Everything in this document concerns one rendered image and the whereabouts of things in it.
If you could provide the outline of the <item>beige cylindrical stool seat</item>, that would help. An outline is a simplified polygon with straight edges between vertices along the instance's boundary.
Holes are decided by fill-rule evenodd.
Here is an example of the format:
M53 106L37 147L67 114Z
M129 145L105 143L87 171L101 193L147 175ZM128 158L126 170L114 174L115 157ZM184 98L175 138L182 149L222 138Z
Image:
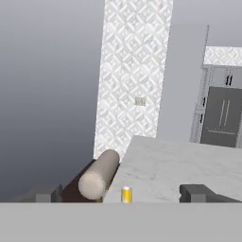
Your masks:
M120 156L115 150L105 150L80 177L80 194L86 199L101 199L112 183L119 161Z

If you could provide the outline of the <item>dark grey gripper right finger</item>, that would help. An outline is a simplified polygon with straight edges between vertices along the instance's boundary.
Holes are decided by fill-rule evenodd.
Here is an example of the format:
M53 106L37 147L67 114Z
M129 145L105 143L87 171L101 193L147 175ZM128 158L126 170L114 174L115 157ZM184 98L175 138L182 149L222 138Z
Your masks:
M237 199L216 194L204 184L181 184L180 194L180 202L237 202Z

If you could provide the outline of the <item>yellow can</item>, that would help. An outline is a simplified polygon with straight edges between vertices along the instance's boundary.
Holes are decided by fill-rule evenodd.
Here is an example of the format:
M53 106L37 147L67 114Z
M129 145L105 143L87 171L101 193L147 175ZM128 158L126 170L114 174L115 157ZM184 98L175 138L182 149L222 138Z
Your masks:
M132 189L130 187L123 187L121 189L121 201L123 203L132 203Z

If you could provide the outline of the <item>dark grey fridge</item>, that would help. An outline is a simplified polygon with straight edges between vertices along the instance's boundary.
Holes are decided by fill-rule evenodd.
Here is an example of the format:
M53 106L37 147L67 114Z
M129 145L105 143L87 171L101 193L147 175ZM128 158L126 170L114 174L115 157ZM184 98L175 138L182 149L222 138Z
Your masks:
M200 142L236 147L242 114L242 89L210 87Z

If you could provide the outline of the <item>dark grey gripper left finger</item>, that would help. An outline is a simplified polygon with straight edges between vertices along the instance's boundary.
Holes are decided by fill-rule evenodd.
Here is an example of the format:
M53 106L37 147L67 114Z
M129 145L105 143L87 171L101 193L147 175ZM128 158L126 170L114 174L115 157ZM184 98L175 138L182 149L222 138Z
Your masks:
M62 186L60 184L47 185L8 199L8 202L61 202L61 192Z

